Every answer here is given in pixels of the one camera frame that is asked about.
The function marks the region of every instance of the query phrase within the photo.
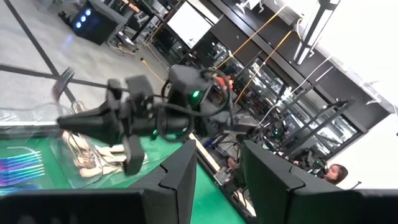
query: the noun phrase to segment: green table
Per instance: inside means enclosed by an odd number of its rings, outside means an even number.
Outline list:
[[[86,188],[126,188],[154,169],[181,146],[181,144],[165,142],[161,138],[155,141],[151,141],[149,138],[142,138],[141,144],[144,146],[148,160],[152,160],[152,162],[145,169],[142,169],[137,177],[126,177],[122,172],[109,174],[102,176],[99,181],[86,186]],[[69,175],[70,177],[70,173],[69,171],[65,172],[65,170],[72,169],[72,167],[68,167],[67,161],[61,162],[55,156],[62,150],[67,150],[64,148],[65,145],[64,147],[62,145],[57,138],[3,140],[0,141],[0,157],[21,153],[18,150],[21,151],[22,149],[18,149],[17,146],[29,147],[35,151],[40,151],[46,175],[33,180],[33,183],[39,184],[45,189],[70,189],[72,187],[71,178],[65,176]],[[244,223],[243,219],[199,165],[197,165],[197,181],[191,223]]]

